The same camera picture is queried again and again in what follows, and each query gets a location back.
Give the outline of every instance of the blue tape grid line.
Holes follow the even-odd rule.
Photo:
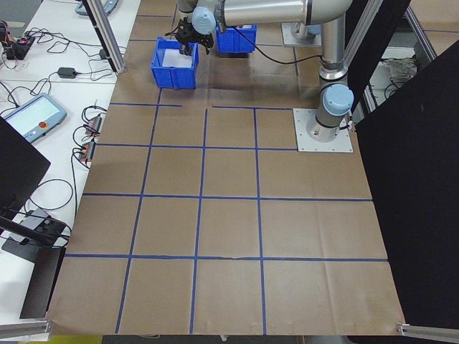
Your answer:
[[[156,39],[136,39],[130,38],[129,42],[156,42]]]
[[[137,14],[137,16],[152,16],[153,18],[172,18],[172,16],[166,16],[161,14]]]
[[[196,241],[194,243],[194,266],[193,266],[193,288],[191,290],[191,312],[189,318],[189,334],[193,334],[194,330],[194,305],[196,300],[196,285],[198,273],[198,254],[199,254],[199,230],[201,226],[201,212],[202,212],[202,194],[204,190],[204,169],[206,164],[206,136],[207,136],[207,116],[208,110],[204,114],[204,138],[202,140],[202,161],[201,161],[201,185],[199,187],[199,203],[198,203],[198,216],[196,223]]]
[[[133,147],[146,147],[148,148],[148,156],[146,161],[146,167],[143,175],[143,182],[141,187],[141,193],[84,193],[84,196],[122,196],[122,197],[138,197],[138,209],[136,214],[136,220],[133,229],[133,236],[131,238],[131,248],[129,254],[66,254],[66,257],[81,257],[81,258],[122,258],[127,259],[126,275],[123,285],[123,293],[120,301],[120,308],[118,311],[118,319],[116,324],[115,333],[119,333],[121,320],[123,316],[124,302],[126,299],[126,290],[128,286],[129,273],[131,269],[132,259],[186,259],[194,261],[194,270],[193,270],[193,286],[191,293],[191,316],[190,316],[190,326],[189,333],[192,334],[194,331],[194,308],[196,300],[196,290],[197,290],[197,267],[199,260],[241,260],[241,261],[259,261],[260,262],[260,283],[261,283],[261,302],[262,302],[262,328],[263,334],[267,334],[267,321],[266,321],[266,306],[265,306],[265,276],[264,276],[264,261],[293,261],[293,262],[388,262],[387,259],[377,259],[377,258],[315,258],[315,257],[264,257],[263,256],[263,244],[262,244],[262,207],[261,201],[353,201],[353,202],[369,202],[371,199],[315,199],[315,198],[282,198],[282,197],[262,197],[260,191],[260,164],[259,164],[259,151],[296,151],[296,148],[259,148],[258,147],[258,137],[257,137],[257,110],[292,110],[291,108],[278,108],[278,107],[240,107],[240,106],[214,106],[214,108],[234,108],[234,109],[251,109],[253,110],[253,120],[254,120],[254,134],[255,134],[255,147],[207,147],[206,146],[206,136],[207,136],[207,118],[208,118],[208,109],[206,109],[204,116],[204,138],[202,146],[175,146],[175,145],[154,145],[154,133],[156,128],[156,122],[158,118],[158,111],[161,106],[170,106],[170,107],[181,107],[181,105],[161,105],[161,93],[158,95],[158,102],[156,104],[130,104],[130,103],[111,103],[112,105],[137,105],[137,106],[155,106],[155,118],[153,123],[153,128],[151,131],[151,139],[148,145],[129,145],[129,144],[116,144],[116,143],[106,143],[99,144],[105,146],[133,146]],[[201,172],[201,185],[199,189],[199,195],[154,195],[154,194],[145,194],[146,179],[148,175],[148,167],[153,152],[153,148],[184,148],[184,149],[202,149],[202,172]],[[256,160],[256,181],[257,181],[257,196],[256,197],[228,197],[228,196],[204,196],[204,169],[205,169],[205,155],[206,149],[240,149],[240,150],[251,150],[255,151],[255,160]],[[181,198],[181,199],[198,199],[198,214],[197,214],[197,230],[196,230],[196,241],[194,256],[168,256],[168,255],[139,255],[133,254],[133,248],[135,244],[136,231],[138,228],[138,221],[141,213],[141,206],[143,198],[148,197],[157,197],[157,198]],[[201,213],[202,213],[202,200],[203,199],[240,199],[240,200],[253,200],[257,201],[257,215],[258,215],[258,228],[259,228],[259,242],[260,242],[260,256],[259,257],[206,257],[199,256],[199,230],[201,224]]]
[[[148,104],[144,102],[111,102],[110,105],[125,105],[125,106],[163,106],[163,107],[169,107],[169,108],[181,108],[182,105],[177,105],[177,104]]]
[[[158,103],[161,102],[161,93],[162,93],[162,90],[159,91]],[[153,143],[153,139],[154,139],[154,136],[155,136],[156,120],[158,119],[158,111],[159,111],[159,107],[156,107],[155,118],[154,118],[154,122],[153,122],[153,128],[151,129],[150,144]],[[129,249],[129,255],[130,256],[132,256],[132,254],[133,254],[134,244],[135,244],[135,241],[136,241],[138,220],[139,220],[140,214],[141,214],[142,201],[143,201],[143,192],[145,191],[146,179],[147,179],[147,175],[148,175],[148,167],[150,165],[150,159],[151,159],[152,150],[153,150],[152,147],[150,147],[148,149],[148,155],[147,155],[146,164],[145,164],[145,171],[143,172],[142,188],[141,188],[141,193],[139,195],[138,206],[137,206],[137,214],[136,214],[136,221],[134,222],[134,229],[133,229],[132,238],[131,238],[131,248]],[[132,257],[129,257],[128,258],[128,263],[127,263],[127,266],[126,266],[126,274],[125,274],[125,277],[124,277],[123,294],[121,295],[120,309],[118,311],[118,319],[116,320],[115,333],[119,333],[119,331],[120,331],[121,318],[123,316],[124,301],[126,299],[126,289],[128,287],[129,272],[131,270],[131,262],[132,262]]]
[[[293,110],[291,107],[213,105],[214,109]]]
[[[85,192],[83,196],[91,197],[144,197],[158,199],[226,199],[226,200],[241,200],[241,201],[290,201],[290,202],[372,202],[372,199],[316,199],[316,198],[294,198],[294,197],[250,197],[250,196],[195,196],[195,195],[153,195],[144,193],[95,193]]]
[[[253,127],[255,131],[255,167],[257,174],[257,212],[258,212],[258,237],[260,241],[260,278],[261,278],[261,310],[263,335],[267,335],[266,327],[266,303],[265,303],[265,267],[263,264],[263,234],[261,221],[261,191],[260,191],[260,164],[258,159],[258,134],[257,134],[257,111],[253,110]]]
[[[97,145],[106,147],[139,147],[139,148],[178,148],[178,149],[202,149],[202,145],[146,145],[132,143],[98,143]],[[224,146],[206,146],[206,149],[226,149],[236,151],[292,151],[296,152],[296,148],[258,148],[258,147],[224,147]]]
[[[92,254],[66,253],[69,258],[111,258],[111,259],[157,259],[157,260],[242,260],[246,262],[380,262],[387,258],[318,258],[318,257],[216,257],[216,256],[167,256],[154,254]]]
[[[293,49],[293,60],[294,61],[297,61],[297,57],[296,57],[296,49],[295,47],[292,48]],[[300,73],[298,72],[298,63],[295,63],[295,72],[296,72],[296,76],[299,77],[300,76]]]

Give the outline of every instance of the black curtain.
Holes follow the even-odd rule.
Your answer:
[[[346,43],[350,40],[368,0],[354,0],[346,13]],[[354,92],[353,109],[361,100],[365,87],[376,69],[410,0],[384,0],[364,41],[349,66],[349,88]]]
[[[456,42],[356,127],[399,300],[411,325],[459,329],[458,56]]]

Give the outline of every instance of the white object in bin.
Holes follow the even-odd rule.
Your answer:
[[[162,67],[191,68],[193,57],[180,54],[177,49],[165,49]]]

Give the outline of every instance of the power adapter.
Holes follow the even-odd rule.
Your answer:
[[[57,75],[62,79],[75,79],[78,74],[75,68],[71,67],[61,67],[57,70]]]
[[[100,127],[102,126],[102,117],[97,115],[89,120],[88,123],[90,128],[86,128],[86,135],[97,136],[100,132]]]
[[[94,151],[95,151],[94,141],[85,143],[82,146],[82,151],[80,152],[80,156],[78,157],[78,160],[84,163],[90,163],[91,161],[93,161]]]

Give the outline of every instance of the black panel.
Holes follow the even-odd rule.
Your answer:
[[[20,319],[42,318],[55,288],[65,249],[40,249]]]
[[[15,214],[4,207],[20,210],[49,168],[49,161],[3,118],[0,118],[0,216]]]
[[[361,14],[364,12],[368,0],[354,0],[346,12],[346,46],[359,23]]]
[[[459,328],[458,56],[456,42],[356,127],[411,325]]]
[[[359,15],[361,15],[360,11],[363,11],[362,3],[366,4],[366,1],[354,1],[354,3],[356,4],[353,4],[346,13],[346,20],[349,21],[346,25],[346,29],[349,30],[348,34],[354,30]],[[410,5],[410,0],[383,1],[373,24],[349,66],[348,85],[355,95],[352,110],[359,103],[365,87],[368,85],[408,5]]]

